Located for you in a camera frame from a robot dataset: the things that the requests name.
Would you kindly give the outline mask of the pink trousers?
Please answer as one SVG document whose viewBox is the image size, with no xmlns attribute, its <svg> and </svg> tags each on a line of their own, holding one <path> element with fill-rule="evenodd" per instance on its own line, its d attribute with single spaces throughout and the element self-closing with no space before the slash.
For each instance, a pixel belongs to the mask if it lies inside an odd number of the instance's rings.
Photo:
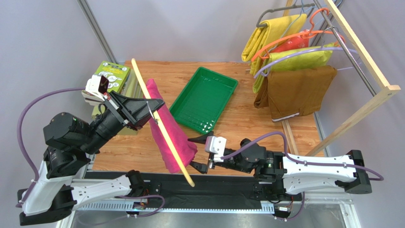
<svg viewBox="0 0 405 228">
<path fill-rule="evenodd" d="M 157 112 L 159 114 L 158 119 L 163 121 L 168 135 L 170 136 L 184 166 L 188 166 L 198 152 L 197 146 L 193 142 L 188 141 L 187 135 L 175 121 L 167 105 L 163 105 Z M 161 153 L 166 169 L 170 173 L 180 172 L 181 169 L 172 155 L 172 152 L 167 145 L 158 125 L 154 120 L 150 120 L 149 124 L 152 137 Z"/>
</svg>

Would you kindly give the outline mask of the cream yellow hanger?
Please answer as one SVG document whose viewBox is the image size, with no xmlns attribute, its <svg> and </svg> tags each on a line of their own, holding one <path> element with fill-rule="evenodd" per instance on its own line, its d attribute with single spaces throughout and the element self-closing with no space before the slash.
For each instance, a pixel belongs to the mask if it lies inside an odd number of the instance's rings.
<svg viewBox="0 0 405 228">
<path fill-rule="evenodd" d="M 131 64 L 132 64 L 133 70 L 135 72 L 135 76 L 136 76 L 136 78 L 137 78 L 137 80 L 139 82 L 139 85 L 141 87 L 141 90 L 142 90 L 145 98 L 146 99 L 151 99 L 150 93 L 147 90 L 145 82 L 144 82 L 144 80 L 142 78 L 142 75 L 141 75 L 141 73 L 139 71 L 136 60 L 134 58 L 131 59 Z M 177 152 L 177 150 L 175 148 L 175 145 L 173 144 L 173 141 L 172 141 L 169 133 L 167 132 L 167 129 L 166 129 L 166 127 L 164 125 L 164 122 L 162 121 L 159 113 L 157 111 L 154 111 L 153 114 L 152 114 L 152 117 L 155 119 L 155 124 L 159 127 L 159 130 L 160 130 L 166 144 L 168 145 L 173 158 L 176 160 L 176 163 L 177 163 L 178 167 L 180 168 L 183 176 L 185 177 L 185 179 L 187 180 L 187 182 L 189 183 L 189 185 L 191 187 L 195 187 L 195 183 L 192 180 L 192 178 L 191 178 L 189 172 L 187 171 L 186 167 L 184 166 L 183 161 L 182 161 L 181 157 L 179 156 L 179 154 L 178 154 L 178 152 Z"/>
</svg>

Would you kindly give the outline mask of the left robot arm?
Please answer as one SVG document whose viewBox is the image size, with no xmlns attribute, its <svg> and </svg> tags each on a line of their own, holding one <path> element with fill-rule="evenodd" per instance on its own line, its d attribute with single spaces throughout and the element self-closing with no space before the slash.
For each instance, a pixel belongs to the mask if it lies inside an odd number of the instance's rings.
<svg viewBox="0 0 405 228">
<path fill-rule="evenodd" d="M 105 112 L 91 123 L 62 112 L 44 127 L 47 148 L 38 175 L 29 188 L 18 191 L 22 226 L 57 222 L 85 205 L 109 198 L 145 203 L 146 185 L 134 170 L 89 186 L 72 186 L 75 175 L 90 163 L 90 155 L 98 153 L 123 128 L 141 129 L 164 101 L 111 92 L 104 105 Z"/>
</svg>

